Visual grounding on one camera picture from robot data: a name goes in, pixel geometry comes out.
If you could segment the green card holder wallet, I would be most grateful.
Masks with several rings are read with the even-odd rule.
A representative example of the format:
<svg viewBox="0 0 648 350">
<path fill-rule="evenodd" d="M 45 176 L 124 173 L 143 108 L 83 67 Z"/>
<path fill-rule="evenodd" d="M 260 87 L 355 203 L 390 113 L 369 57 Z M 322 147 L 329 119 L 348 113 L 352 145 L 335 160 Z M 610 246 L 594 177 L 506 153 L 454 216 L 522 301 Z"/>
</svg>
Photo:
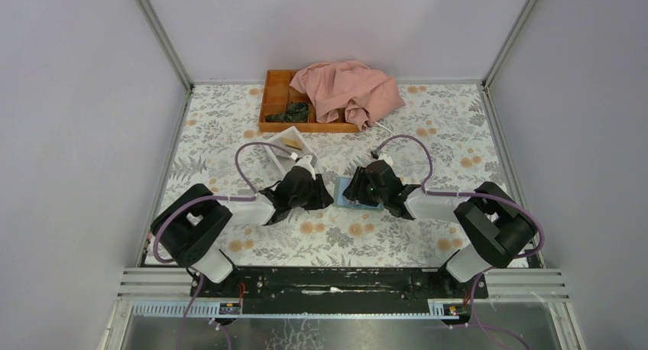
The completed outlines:
<svg viewBox="0 0 648 350">
<path fill-rule="evenodd" d="M 343 193 L 350 186 L 352 179 L 348 176 L 337 176 L 335 178 L 335 193 L 333 195 L 334 205 L 336 207 L 356 210 L 383 211 L 382 205 L 369 206 L 347 199 Z"/>
</svg>

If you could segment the white plastic card box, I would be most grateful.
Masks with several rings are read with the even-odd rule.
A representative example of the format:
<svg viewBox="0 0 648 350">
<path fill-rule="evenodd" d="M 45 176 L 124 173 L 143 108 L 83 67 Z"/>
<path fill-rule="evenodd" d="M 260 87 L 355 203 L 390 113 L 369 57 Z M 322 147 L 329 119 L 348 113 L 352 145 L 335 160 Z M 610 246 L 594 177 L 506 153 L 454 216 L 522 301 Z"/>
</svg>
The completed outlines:
<svg viewBox="0 0 648 350">
<path fill-rule="evenodd" d="M 288 153 L 286 153 L 275 147 L 264 146 L 270 160 L 275 164 L 282 177 L 290 171 L 298 160 L 304 157 L 309 162 L 310 168 L 317 173 L 318 157 L 295 126 L 270 137 L 267 139 L 267 143 L 288 150 Z"/>
</svg>

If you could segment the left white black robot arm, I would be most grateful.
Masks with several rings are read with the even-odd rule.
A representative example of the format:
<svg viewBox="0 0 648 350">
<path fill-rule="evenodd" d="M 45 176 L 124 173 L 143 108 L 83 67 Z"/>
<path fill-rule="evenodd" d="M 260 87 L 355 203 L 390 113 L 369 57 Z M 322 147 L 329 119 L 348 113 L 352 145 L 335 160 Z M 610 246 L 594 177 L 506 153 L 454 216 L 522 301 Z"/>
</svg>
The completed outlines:
<svg viewBox="0 0 648 350">
<path fill-rule="evenodd" d="M 152 222 L 153 253 L 161 263 L 193 269 L 208 280 L 215 295 L 228 297 L 237 287 L 235 266 L 215 246 L 226 228 L 274 225 L 294 209 L 320 210 L 333 202 L 322 175 L 302 166 L 252 196 L 217 196 L 198 183 Z"/>
</svg>

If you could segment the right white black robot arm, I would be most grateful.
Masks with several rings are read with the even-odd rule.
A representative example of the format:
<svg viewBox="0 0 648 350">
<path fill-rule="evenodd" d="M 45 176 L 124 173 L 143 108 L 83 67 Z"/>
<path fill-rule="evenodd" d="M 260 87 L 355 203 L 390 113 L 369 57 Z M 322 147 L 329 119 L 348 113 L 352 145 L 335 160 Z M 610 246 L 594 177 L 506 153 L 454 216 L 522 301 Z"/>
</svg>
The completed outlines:
<svg viewBox="0 0 648 350">
<path fill-rule="evenodd" d="M 365 206 L 382 206 L 407 220 L 435 219 L 460 225 L 469 243 L 441 267 L 439 290 L 459 297 L 469 280 L 491 267 L 506 268 L 539 233 L 538 222 L 495 183 L 476 190 L 425 190 L 404 184 L 385 160 L 358 167 L 342 196 Z"/>
</svg>

